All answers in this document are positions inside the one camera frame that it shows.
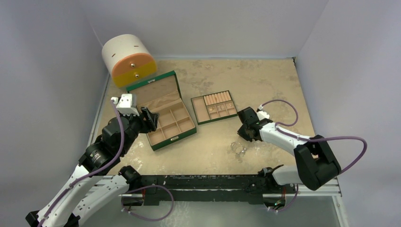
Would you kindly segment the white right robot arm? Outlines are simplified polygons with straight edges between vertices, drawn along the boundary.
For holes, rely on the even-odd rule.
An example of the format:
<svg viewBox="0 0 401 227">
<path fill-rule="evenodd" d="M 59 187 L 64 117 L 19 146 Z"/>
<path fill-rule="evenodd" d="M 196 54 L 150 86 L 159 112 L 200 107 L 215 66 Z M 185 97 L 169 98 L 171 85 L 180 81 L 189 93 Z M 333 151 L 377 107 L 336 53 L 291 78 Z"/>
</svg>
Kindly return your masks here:
<svg viewBox="0 0 401 227">
<path fill-rule="evenodd" d="M 303 184 L 315 191 L 341 173 L 341 166 L 324 137 L 291 137 L 290 131 L 277 126 L 265 112 L 254 111 L 251 107 L 237 115 L 242 123 L 237 131 L 240 137 L 249 142 L 273 144 L 295 158 L 294 166 L 266 167 L 258 172 L 266 178 L 265 185 L 270 192 L 278 192 L 291 183 Z"/>
</svg>

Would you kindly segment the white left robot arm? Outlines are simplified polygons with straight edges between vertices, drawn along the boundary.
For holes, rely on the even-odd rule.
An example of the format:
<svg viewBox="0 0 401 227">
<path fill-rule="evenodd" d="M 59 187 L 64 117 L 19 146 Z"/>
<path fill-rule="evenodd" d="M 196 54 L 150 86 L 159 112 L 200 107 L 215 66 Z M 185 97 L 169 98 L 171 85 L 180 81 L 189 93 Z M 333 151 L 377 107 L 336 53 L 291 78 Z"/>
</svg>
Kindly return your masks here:
<svg viewBox="0 0 401 227">
<path fill-rule="evenodd" d="M 121 174 L 88 194 L 120 162 L 139 134 L 156 131 L 159 114 L 146 107 L 140 111 L 136 114 L 136 108 L 131 108 L 123 113 L 120 107 L 114 107 L 116 116 L 86 148 L 57 195 L 41 210 L 27 214 L 26 221 L 31 227 L 79 227 L 112 198 L 126 191 L 136 193 L 140 190 L 140 174 L 126 166 Z"/>
</svg>

